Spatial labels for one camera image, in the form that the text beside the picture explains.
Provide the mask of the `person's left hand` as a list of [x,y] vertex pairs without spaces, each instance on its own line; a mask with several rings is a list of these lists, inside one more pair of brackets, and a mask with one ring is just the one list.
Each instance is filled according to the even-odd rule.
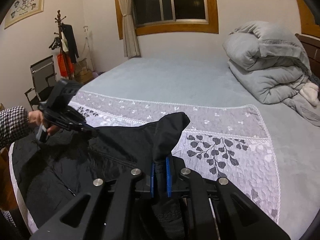
[[[43,113],[39,110],[28,112],[28,122],[30,128],[41,126],[44,123]],[[47,133],[52,136],[60,130],[59,126],[52,125],[47,128]]]

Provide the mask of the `checkered left sleeve forearm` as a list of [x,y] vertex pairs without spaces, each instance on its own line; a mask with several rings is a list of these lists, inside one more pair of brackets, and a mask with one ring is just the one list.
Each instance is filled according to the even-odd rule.
[[29,134],[28,111],[23,106],[2,110],[0,118],[1,149]]

